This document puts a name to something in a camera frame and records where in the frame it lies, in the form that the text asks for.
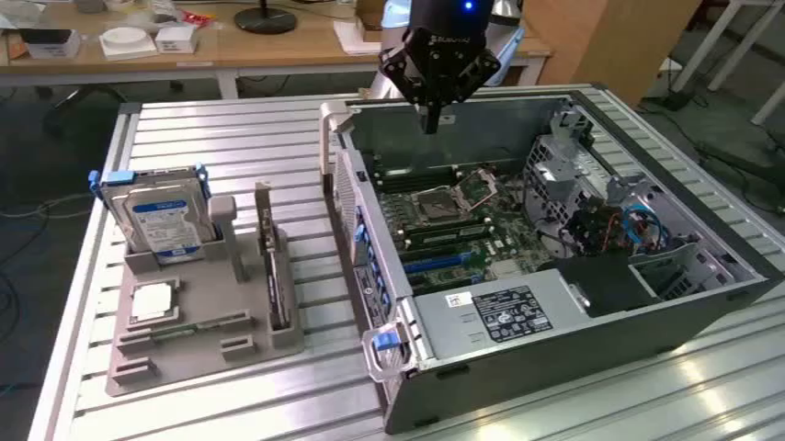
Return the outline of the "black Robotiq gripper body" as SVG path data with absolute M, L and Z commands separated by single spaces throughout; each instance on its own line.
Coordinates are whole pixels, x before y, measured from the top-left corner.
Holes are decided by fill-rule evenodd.
M 414 1 L 408 29 L 424 29 L 425 41 L 418 44 L 417 66 L 433 90 L 433 54 L 453 45 L 460 48 L 479 45 L 488 49 L 487 30 L 492 17 L 492 1 Z

